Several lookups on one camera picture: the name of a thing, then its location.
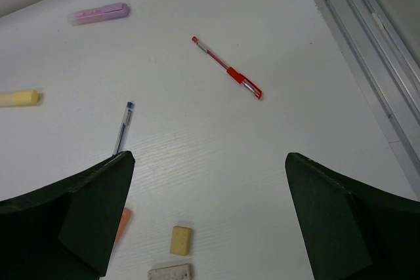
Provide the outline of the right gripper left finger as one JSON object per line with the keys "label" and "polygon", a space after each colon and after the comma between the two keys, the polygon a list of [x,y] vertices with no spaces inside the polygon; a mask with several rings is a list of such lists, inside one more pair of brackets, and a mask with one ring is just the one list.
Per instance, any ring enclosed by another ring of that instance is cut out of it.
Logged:
{"label": "right gripper left finger", "polygon": [[134,167],[133,154],[123,151],[2,201],[1,278],[104,277]]}

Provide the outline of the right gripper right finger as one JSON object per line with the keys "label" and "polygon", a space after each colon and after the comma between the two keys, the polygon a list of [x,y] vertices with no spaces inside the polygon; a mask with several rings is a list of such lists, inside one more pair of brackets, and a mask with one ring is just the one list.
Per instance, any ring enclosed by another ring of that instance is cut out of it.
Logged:
{"label": "right gripper right finger", "polygon": [[419,202],[300,153],[285,171],[315,279],[419,278]]}

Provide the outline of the orange highlighter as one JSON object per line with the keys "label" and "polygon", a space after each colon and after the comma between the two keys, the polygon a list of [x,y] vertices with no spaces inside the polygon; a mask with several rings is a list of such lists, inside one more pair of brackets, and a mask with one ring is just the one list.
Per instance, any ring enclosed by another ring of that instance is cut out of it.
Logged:
{"label": "orange highlighter", "polygon": [[117,229],[117,234],[116,234],[116,237],[115,237],[115,242],[116,243],[121,239],[128,223],[131,219],[131,215],[132,215],[132,212],[131,212],[130,209],[128,209],[128,208],[123,209],[123,212],[122,212],[122,215],[121,215],[121,220],[119,222],[119,227]]}

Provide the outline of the yellow highlighter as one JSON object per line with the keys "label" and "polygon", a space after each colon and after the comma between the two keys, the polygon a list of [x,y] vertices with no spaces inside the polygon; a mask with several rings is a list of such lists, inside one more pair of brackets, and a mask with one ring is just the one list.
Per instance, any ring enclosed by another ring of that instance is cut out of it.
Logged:
{"label": "yellow highlighter", "polygon": [[36,90],[23,90],[16,92],[1,93],[0,106],[21,107],[35,106],[40,102],[41,94]]}

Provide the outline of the blue pen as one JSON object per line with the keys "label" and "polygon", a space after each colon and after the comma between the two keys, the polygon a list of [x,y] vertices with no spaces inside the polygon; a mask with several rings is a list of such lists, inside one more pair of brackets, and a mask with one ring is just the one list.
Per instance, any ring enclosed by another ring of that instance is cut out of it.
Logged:
{"label": "blue pen", "polygon": [[117,155],[123,149],[125,137],[127,135],[127,131],[129,128],[129,124],[131,122],[131,117],[133,115],[134,108],[135,108],[135,105],[132,102],[127,102],[112,155]]}

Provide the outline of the red pen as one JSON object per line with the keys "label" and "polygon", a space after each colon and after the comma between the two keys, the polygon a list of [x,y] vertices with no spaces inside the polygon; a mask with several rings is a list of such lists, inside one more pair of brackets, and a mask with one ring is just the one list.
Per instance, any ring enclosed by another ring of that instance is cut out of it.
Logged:
{"label": "red pen", "polygon": [[202,50],[206,55],[212,58],[224,71],[241,85],[243,88],[248,90],[257,100],[261,100],[263,97],[262,90],[254,84],[250,79],[248,79],[244,74],[240,73],[232,66],[228,65],[222,58],[215,54],[207,45],[205,45],[200,39],[196,36],[192,37],[192,42]]}

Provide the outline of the pink highlighter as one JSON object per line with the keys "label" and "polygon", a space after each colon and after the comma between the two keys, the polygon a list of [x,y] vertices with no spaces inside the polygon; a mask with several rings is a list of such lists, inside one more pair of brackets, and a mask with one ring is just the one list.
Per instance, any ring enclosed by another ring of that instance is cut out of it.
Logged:
{"label": "pink highlighter", "polygon": [[68,22],[73,26],[92,24],[107,20],[115,20],[128,17],[130,8],[126,3],[113,3],[93,9],[84,9],[71,12]]}

